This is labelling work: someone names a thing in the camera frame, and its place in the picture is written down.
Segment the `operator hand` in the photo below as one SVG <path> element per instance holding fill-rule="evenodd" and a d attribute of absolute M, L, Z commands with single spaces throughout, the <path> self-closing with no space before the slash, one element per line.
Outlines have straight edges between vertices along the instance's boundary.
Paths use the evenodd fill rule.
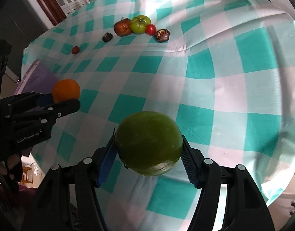
<path fill-rule="evenodd" d="M 11 155 L 5 162 L 0 161 L 0 183 L 5 191 L 18 190 L 23 168 L 21 155 Z"/>

